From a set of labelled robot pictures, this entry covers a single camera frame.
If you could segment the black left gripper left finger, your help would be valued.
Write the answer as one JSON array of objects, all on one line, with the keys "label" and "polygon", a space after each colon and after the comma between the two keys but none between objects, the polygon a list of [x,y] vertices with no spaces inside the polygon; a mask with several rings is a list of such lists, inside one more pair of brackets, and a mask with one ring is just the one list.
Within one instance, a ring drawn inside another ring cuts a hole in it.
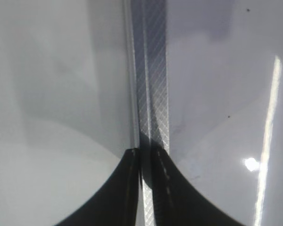
[{"label": "black left gripper left finger", "polygon": [[104,185],[59,226],[134,226],[139,199],[139,150],[127,149]]}]

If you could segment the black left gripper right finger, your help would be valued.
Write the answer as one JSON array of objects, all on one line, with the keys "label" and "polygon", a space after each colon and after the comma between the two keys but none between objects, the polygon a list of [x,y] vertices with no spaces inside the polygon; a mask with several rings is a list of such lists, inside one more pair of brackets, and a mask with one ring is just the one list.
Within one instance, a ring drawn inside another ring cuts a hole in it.
[{"label": "black left gripper right finger", "polygon": [[152,196],[158,226],[240,226],[205,197],[182,175],[167,152],[150,152]]}]

